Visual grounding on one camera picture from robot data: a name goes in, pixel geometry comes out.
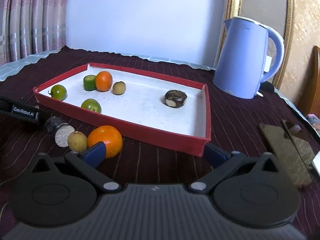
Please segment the pink patterned curtain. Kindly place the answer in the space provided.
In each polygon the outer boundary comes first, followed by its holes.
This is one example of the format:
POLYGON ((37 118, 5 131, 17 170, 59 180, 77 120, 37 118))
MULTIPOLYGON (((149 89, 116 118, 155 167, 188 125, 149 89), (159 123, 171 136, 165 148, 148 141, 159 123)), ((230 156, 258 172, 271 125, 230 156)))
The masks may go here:
POLYGON ((1 64, 66 44, 67 0, 1 0, 1 64))

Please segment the dark brown round fruit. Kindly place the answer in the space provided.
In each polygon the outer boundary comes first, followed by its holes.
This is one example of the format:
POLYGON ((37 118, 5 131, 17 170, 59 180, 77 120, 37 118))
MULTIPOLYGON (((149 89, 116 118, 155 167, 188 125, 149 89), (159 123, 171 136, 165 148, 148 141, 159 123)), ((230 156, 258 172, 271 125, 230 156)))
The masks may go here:
POLYGON ((167 106, 172 108, 180 108, 184 106, 187 100, 187 95, 185 92, 180 90, 169 90, 164 96, 164 102, 167 106))

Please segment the green cucumber piece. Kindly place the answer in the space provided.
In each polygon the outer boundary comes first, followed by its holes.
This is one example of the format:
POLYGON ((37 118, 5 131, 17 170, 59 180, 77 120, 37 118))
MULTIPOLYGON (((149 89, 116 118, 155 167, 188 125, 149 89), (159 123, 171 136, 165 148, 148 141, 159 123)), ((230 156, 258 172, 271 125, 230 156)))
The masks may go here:
POLYGON ((95 75, 87 75, 83 78, 83 87, 85 91, 96 90, 95 75))

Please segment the orange mandarin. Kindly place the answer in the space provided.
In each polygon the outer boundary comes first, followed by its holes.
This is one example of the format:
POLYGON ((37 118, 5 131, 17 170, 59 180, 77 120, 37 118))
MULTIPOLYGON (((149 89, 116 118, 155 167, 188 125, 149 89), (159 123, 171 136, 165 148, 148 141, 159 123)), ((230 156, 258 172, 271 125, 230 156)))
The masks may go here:
POLYGON ((103 142, 106 146, 105 158, 113 158, 123 148, 121 133, 113 126, 104 125, 94 129, 87 137, 87 146, 91 147, 97 142, 103 142))

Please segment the red shallow cardboard tray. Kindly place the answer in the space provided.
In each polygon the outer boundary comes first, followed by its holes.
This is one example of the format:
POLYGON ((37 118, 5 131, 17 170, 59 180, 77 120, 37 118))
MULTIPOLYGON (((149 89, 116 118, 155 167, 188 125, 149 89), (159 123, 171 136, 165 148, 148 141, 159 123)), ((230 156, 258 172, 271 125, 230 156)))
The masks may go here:
POLYGON ((58 75, 33 90, 38 103, 71 118, 99 127, 110 125, 121 135, 158 147, 200 157, 211 140, 211 113, 208 86, 180 77, 109 64, 88 63, 58 75), (108 71, 114 81, 123 81, 126 91, 85 91, 83 78, 108 71), (48 92, 54 85, 67 89, 63 101, 48 92), (185 92, 184 106, 165 104, 169 90, 185 92), (101 113, 81 108, 86 99, 101 105, 101 113))

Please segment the gold framed headboard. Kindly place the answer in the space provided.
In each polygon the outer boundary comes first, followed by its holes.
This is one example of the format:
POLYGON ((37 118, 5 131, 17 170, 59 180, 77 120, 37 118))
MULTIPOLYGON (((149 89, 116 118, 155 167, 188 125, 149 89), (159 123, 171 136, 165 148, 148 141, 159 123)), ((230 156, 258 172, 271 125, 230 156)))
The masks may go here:
POLYGON ((221 10, 216 56, 225 39, 223 21, 232 16, 254 19, 283 36, 284 62, 272 81, 298 103, 311 81, 313 47, 319 45, 319 0, 215 0, 213 5, 221 10))

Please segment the light blue checked bedsheet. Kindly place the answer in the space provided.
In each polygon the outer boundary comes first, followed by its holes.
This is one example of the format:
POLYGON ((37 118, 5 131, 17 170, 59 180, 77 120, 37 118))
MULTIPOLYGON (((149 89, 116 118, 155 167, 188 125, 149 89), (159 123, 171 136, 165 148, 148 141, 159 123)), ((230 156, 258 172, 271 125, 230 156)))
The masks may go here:
MULTIPOLYGON (((13 76, 18 74, 24 67, 30 65, 30 64, 36 64, 38 63, 41 59, 46 59, 49 55, 52 54, 59 54, 61 51, 58 50, 49 50, 49 51, 43 51, 38 54, 32 54, 27 56, 24 59, 20 59, 17 61, 13 62, 8 62, 3 65, 1 65, 1 81, 5 81, 7 77, 13 76)), ((190 63, 190 62, 185 62, 185 61, 180 61, 180 60, 173 60, 173 59, 165 59, 163 57, 155 57, 155 56, 143 56, 143 55, 133 55, 133 54, 117 54, 117 53, 106 53, 107 59, 113 59, 115 58, 116 61, 119 61, 121 57, 123 57, 125 60, 131 60, 131 58, 136 57, 137 59, 140 59, 142 61, 150 61, 153 63, 156 62, 166 62, 166 63, 173 63, 177 65, 186 65, 189 66, 189 68, 193 69, 201 69, 205 71, 210 71, 210 70, 216 70, 215 67, 208 67, 208 66, 203 66, 201 64, 195 64, 195 63, 190 63)), ((319 118, 314 115, 314 114, 308 114, 304 116, 297 108, 296 106, 288 99, 286 98, 281 92, 276 89, 272 84, 269 85, 262 85, 260 86, 259 92, 262 93, 263 91, 274 91, 277 93, 282 99, 285 100, 285 102, 296 112, 302 117, 306 122, 308 122, 317 132, 319 132, 319 118)))

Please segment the dark maroon striped cloth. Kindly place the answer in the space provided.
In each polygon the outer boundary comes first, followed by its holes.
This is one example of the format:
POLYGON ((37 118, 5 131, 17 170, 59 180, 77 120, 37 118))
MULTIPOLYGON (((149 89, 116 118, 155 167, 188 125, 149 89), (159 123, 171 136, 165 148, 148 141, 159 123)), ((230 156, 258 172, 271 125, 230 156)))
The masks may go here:
MULTIPOLYGON (((278 94, 264 92, 263 96, 252 100, 239 99, 213 85, 213 72, 187 65, 155 63, 135 56, 63 47, 58 53, 29 64, 18 74, 6 78, 1 82, 1 95, 34 106, 37 104, 34 87, 89 62, 148 70, 205 83, 211 104, 212 142, 225 151, 240 151, 250 157, 269 151, 259 125, 280 126, 282 120, 299 125, 313 151, 319 151, 319 138, 314 130, 278 94)), ((9 205, 12 188, 32 157, 40 152, 61 157, 66 149, 57 146, 44 127, 1 115, 2 235, 16 225, 9 205)), ((122 152, 105 160, 98 170, 121 184, 189 184, 211 171, 211 167, 203 158, 126 138, 122 152)))

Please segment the dark eggplant piece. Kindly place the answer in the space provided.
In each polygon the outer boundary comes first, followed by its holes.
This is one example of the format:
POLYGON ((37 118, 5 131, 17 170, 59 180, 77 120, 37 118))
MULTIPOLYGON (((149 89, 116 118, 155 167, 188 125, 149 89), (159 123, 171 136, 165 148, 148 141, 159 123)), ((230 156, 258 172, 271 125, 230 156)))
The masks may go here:
POLYGON ((68 147, 68 137, 75 129, 56 116, 50 117, 44 124, 48 133, 59 147, 68 147))

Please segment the blue electric kettle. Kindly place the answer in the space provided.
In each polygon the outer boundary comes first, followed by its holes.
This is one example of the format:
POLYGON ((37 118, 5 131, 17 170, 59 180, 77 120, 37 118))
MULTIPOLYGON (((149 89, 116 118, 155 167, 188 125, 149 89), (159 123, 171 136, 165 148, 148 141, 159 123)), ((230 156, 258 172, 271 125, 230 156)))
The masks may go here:
POLYGON ((283 37, 273 28, 250 18, 224 20, 226 38, 216 65, 213 84, 238 98, 252 99, 262 82, 274 77, 284 59, 283 37), (276 58, 264 73, 268 40, 276 45, 276 58))

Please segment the green tomato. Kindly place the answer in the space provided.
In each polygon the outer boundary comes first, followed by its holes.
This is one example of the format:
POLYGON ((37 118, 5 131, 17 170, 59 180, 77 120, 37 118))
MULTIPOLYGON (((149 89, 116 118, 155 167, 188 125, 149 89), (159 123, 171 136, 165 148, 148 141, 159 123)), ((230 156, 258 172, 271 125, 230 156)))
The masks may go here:
POLYGON ((48 94, 56 100, 63 101, 67 98, 67 89, 62 85, 54 85, 48 94))
POLYGON ((84 108, 89 111, 93 111, 96 113, 101 113, 101 105, 97 100, 94 99, 86 99, 82 104, 81 108, 84 108))

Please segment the large orange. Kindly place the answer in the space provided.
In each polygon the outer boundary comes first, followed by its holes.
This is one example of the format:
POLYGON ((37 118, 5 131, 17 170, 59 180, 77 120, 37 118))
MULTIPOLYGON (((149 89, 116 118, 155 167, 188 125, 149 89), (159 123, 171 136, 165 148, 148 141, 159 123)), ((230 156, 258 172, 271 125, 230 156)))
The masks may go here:
POLYGON ((99 72, 95 77, 95 86, 97 90, 106 92, 110 90, 113 83, 113 77, 108 71, 99 72))

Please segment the wooden chair back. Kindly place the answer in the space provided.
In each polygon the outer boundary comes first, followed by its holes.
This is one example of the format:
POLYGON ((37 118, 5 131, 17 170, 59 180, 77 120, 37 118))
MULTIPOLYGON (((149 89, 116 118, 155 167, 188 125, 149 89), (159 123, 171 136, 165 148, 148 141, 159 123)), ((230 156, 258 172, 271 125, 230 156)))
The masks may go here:
POLYGON ((306 88, 299 100, 298 109, 304 114, 319 117, 319 46, 313 47, 312 75, 307 79, 306 88))

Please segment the small yellow fruit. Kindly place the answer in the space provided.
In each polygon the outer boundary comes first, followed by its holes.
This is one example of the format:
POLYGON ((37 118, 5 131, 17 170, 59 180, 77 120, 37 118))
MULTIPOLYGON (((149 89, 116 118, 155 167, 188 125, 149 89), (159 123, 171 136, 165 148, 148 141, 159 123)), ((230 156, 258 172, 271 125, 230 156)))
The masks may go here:
POLYGON ((126 84, 123 81, 119 81, 113 84, 112 93, 115 95, 122 95, 126 91, 126 84))
POLYGON ((72 151, 83 152, 87 149, 87 137, 82 132, 73 131, 68 136, 67 142, 72 151))

